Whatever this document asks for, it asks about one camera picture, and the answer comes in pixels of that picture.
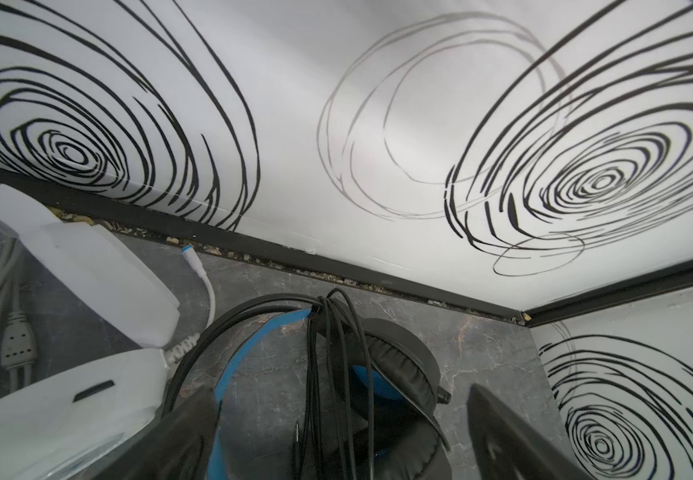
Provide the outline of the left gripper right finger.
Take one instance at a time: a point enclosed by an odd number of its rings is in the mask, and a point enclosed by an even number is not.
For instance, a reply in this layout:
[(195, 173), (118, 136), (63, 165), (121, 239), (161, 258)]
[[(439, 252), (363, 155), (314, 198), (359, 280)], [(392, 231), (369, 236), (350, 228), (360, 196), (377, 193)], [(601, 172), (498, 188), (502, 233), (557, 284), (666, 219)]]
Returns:
[(468, 424), (483, 479), (588, 479), (580, 466), (490, 390), (474, 384)]

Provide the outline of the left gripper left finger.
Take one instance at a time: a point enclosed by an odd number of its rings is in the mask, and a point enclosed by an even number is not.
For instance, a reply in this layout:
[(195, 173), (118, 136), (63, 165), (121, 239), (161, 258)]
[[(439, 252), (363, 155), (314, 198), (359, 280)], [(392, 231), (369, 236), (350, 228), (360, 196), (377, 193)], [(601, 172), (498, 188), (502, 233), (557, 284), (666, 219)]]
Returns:
[(106, 466), (96, 479), (204, 479), (220, 418), (214, 392), (202, 388)]

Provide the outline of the white headphones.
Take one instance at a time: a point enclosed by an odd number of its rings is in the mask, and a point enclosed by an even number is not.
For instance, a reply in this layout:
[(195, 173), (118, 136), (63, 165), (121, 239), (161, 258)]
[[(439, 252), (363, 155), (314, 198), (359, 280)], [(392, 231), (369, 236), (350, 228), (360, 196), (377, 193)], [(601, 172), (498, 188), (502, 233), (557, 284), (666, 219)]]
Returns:
[(192, 247), (180, 300), (108, 228), (64, 222), (0, 184), (0, 479), (96, 479), (158, 424), (166, 384), (216, 317)]

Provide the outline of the black headphones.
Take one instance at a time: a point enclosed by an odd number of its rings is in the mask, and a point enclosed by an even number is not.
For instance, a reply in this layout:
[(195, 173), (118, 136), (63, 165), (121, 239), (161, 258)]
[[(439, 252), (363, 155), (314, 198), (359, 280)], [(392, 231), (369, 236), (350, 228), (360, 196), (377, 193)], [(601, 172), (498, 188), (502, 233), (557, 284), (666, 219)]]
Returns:
[(304, 422), (294, 430), (292, 477), (452, 478), (450, 443), (435, 416), (451, 396), (440, 384), (436, 357), (399, 324), (360, 316), (340, 288), (320, 297), (263, 295), (214, 318), (180, 360), (162, 412), (174, 410), (194, 364), (222, 334), (260, 316), (268, 319), (236, 348), (214, 399), (224, 402), (234, 372), (266, 334), (304, 323), (306, 402)]

